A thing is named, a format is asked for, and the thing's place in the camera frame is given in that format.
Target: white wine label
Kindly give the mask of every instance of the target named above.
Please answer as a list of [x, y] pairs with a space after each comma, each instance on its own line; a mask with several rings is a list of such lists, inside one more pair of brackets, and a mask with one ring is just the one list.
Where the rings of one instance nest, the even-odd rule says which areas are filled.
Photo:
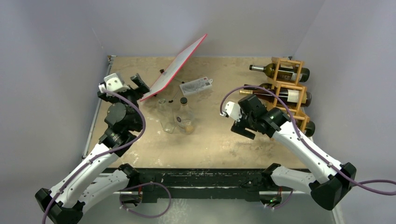
[[298, 90], [287, 90], [287, 102], [298, 103], [300, 98], [300, 91]]
[[295, 81], [295, 80], [296, 80], [296, 77], [297, 77], [297, 73], [293, 73], [293, 75], [291, 75], [291, 79], [290, 79], [290, 81]]
[[180, 89], [184, 96], [188, 96], [197, 92], [210, 89], [212, 87], [213, 79], [208, 79], [208, 77], [203, 77], [191, 82], [180, 84]]

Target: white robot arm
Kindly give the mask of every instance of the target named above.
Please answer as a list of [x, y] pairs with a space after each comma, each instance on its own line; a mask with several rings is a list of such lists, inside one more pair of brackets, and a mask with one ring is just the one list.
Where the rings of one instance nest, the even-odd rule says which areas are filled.
[[265, 171], [268, 182], [310, 194], [320, 206], [327, 210], [332, 210], [352, 188], [349, 181], [309, 150], [302, 143], [301, 138], [304, 138], [311, 148], [348, 177], [354, 179], [356, 168], [350, 163], [342, 164], [332, 158], [302, 132], [300, 132], [301, 137], [298, 137], [290, 118], [279, 108], [267, 111], [255, 95], [249, 95], [238, 103], [227, 102], [221, 115], [235, 120], [231, 128], [231, 131], [235, 133], [254, 139], [255, 134], [246, 130], [250, 129], [274, 138], [292, 151], [311, 171], [311, 173], [306, 173], [288, 169], [280, 164], [272, 164]]
[[67, 177], [51, 189], [43, 188], [36, 193], [35, 198], [41, 209], [55, 224], [75, 224], [97, 202], [117, 190], [137, 185], [138, 172], [129, 164], [121, 165], [107, 179], [94, 182], [100, 173], [129, 149], [136, 139], [130, 131], [140, 132], [143, 129], [144, 121], [135, 109], [105, 93], [117, 92], [137, 108], [137, 100], [149, 91], [149, 87], [139, 74], [131, 80], [137, 88], [125, 85], [117, 73], [105, 77], [105, 82], [99, 85], [98, 97], [112, 103], [105, 118], [108, 128], [91, 153]]

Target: wooden table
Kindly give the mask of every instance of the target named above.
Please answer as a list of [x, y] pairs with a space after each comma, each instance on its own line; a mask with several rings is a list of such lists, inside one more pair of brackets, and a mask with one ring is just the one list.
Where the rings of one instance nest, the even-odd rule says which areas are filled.
[[[116, 57], [111, 72], [120, 72], [122, 78], [132, 87], [130, 77], [139, 73], [143, 81], [151, 86], [173, 57]], [[134, 167], [145, 168], [266, 168], [272, 163], [280, 163], [289, 168], [305, 168], [305, 165], [289, 150], [267, 136], [256, 135], [248, 139], [230, 131], [231, 118], [219, 115], [222, 98], [235, 87], [243, 84], [261, 84], [266, 81], [264, 73], [250, 71], [250, 64], [267, 65], [270, 58], [257, 57], [192, 57], [176, 75], [185, 82], [207, 76], [213, 79], [209, 90], [188, 96], [188, 104], [196, 117], [192, 134], [182, 134], [174, 130], [172, 134], [162, 130], [157, 118], [158, 100], [172, 97], [180, 89], [180, 82], [173, 80], [157, 97], [140, 103], [146, 122], [146, 132], [111, 167], [129, 163]], [[170, 105], [177, 110], [180, 106], [180, 92]], [[241, 99], [237, 92], [230, 95], [229, 101]], [[110, 103], [102, 102], [89, 145], [91, 151], [104, 133], [104, 123]]]

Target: wine rack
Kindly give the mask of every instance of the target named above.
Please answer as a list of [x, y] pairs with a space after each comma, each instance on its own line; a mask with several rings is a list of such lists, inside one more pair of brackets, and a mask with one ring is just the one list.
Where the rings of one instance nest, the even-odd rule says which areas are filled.
[[[305, 131], [305, 127], [307, 125], [307, 123], [310, 121], [310, 117], [308, 115], [306, 115], [303, 110], [301, 109], [301, 103], [303, 101], [303, 97], [304, 94], [307, 91], [307, 87], [301, 85], [300, 83], [298, 83], [298, 81], [300, 80], [300, 73], [301, 73], [301, 69], [304, 65], [304, 61], [292, 61], [292, 60], [288, 60], [288, 59], [284, 59], [284, 58], [279, 58], [279, 57], [272, 57], [271, 58], [272, 62], [276, 64], [276, 69], [275, 69], [275, 73], [274, 73], [274, 78], [267, 78], [267, 82], [272, 84], [271, 89], [275, 89], [276, 88], [276, 95], [279, 96], [279, 92], [281, 90], [281, 88], [286, 88], [286, 89], [290, 89], [290, 90], [298, 90], [300, 91], [300, 97], [298, 99], [297, 102], [297, 106], [289, 106], [289, 110], [294, 114], [293, 117], [296, 120], [301, 120], [301, 126], [299, 127], [300, 130], [302, 132]], [[280, 81], [277, 80], [277, 75], [278, 75], [278, 70], [279, 70], [279, 66], [281, 64], [291, 64], [293, 67], [295, 67], [296, 65], [298, 65], [298, 70], [297, 70], [297, 76], [296, 76], [296, 80], [293, 82], [287, 82], [287, 81]], [[278, 105], [278, 99], [274, 98], [273, 102], [268, 102], [267, 103], [267, 109], [270, 110], [274, 107], [277, 107], [281, 110], [283, 110], [284, 112], [286, 112], [286, 108], [284, 108], [281, 105]]]

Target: glass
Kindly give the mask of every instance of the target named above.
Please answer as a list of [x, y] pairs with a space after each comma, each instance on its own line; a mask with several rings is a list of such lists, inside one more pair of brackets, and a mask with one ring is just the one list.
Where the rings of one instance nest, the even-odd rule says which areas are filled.
[[173, 133], [173, 130], [176, 127], [175, 120], [173, 119], [173, 111], [165, 99], [160, 99], [158, 101], [157, 113], [162, 129], [165, 132]]
[[177, 126], [181, 133], [190, 134], [194, 131], [194, 113], [187, 104], [187, 98], [181, 98], [180, 103], [180, 109], [176, 113]]

